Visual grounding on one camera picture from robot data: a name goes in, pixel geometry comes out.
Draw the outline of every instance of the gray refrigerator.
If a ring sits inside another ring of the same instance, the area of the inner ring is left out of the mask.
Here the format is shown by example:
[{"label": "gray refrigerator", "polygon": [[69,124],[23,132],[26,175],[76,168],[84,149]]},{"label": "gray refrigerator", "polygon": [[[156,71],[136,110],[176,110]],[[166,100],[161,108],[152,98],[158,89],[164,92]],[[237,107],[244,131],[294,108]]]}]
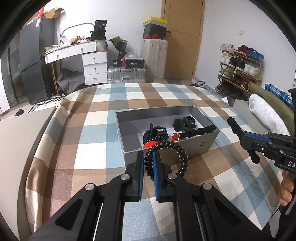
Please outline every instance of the gray refrigerator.
[{"label": "gray refrigerator", "polygon": [[45,64],[45,47],[54,45],[55,21],[40,17],[20,31],[20,69],[30,104],[50,99],[54,82],[50,64]]}]

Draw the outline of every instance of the checkered bedsheet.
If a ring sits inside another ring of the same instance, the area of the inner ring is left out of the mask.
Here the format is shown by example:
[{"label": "checkered bedsheet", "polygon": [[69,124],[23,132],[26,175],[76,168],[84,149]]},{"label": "checkered bedsheet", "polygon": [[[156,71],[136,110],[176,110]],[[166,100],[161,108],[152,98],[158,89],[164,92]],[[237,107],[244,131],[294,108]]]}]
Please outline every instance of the checkered bedsheet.
[{"label": "checkered bedsheet", "polygon": [[[68,95],[42,136],[26,182],[32,231],[39,228],[87,183],[101,185],[124,172],[116,111],[195,105],[221,130],[210,150],[189,161],[185,179],[209,182],[259,229],[278,204],[281,171],[262,154],[252,163],[226,122],[232,116],[252,131],[236,112],[207,90],[170,84],[108,84]],[[126,203],[122,240],[176,240],[173,204],[158,203],[154,184],[144,175],[143,199]]]}]

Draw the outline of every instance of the human hand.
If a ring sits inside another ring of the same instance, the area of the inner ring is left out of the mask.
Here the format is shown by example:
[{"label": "human hand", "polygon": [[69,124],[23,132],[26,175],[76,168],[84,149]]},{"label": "human hand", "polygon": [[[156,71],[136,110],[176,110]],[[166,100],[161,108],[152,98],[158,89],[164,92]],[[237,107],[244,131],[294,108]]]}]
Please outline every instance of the human hand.
[{"label": "human hand", "polygon": [[290,177],[290,173],[287,171],[283,171],[283,181],[281,182],[281,188],[279,190],[279,202],[284,207],[287,206],[289,202],[292,200],[291,192],[294,189],[294,182]]}]

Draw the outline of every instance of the silver suitcase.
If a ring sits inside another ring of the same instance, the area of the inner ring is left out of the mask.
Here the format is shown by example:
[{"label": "silver suitcase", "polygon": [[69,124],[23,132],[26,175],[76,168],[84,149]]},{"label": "silver suitcase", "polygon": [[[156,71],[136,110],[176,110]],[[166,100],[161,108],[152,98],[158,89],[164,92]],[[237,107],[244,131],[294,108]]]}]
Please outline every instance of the silver suitcase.
[{"label": "silver suitcase", "polygon": [[125,69],[123,67],[109,68],[107,71],[108,84],[114,83],[145,83],[146,69],[133,68]]},{"label": "silver suitcase", "polygon": [[147,83],[152,83],[153,78],[164,78],[167,51],[168,42],[166,40],[143,39],[141,41],[141,58],[145,60]]}]

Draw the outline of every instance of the metal screw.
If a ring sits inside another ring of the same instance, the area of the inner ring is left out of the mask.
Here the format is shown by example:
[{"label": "metal screw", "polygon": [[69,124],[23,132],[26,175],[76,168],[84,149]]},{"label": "metal screw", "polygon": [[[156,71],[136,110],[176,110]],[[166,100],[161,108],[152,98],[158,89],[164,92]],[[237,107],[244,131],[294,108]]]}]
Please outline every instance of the metal screw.
[{"label": "metal screw", "polygon": [[122,174],[120,176],[120,178],[121,178],[121,180],[127,180],[127,179],[129,179],[129,174]]},{"label": "metal screw", "polygon": [[170,173],[170,174],[168,174],[168,179],[170,179],[170,180],[174,180],[174,179],[176,179],[177,178],[177,175],[175,174],[175,173]]},{"label": "metal screw", "polygon": [[94,189],[94,184],[92,184],[92,183],[86,184],[85,189],[87,191],[93,190]]},{"label": "metal screw", "polygon": [[211,190],[213,188],[212,184],[210,184],[210,183],[205,183],[202,187],[205,190]]}]

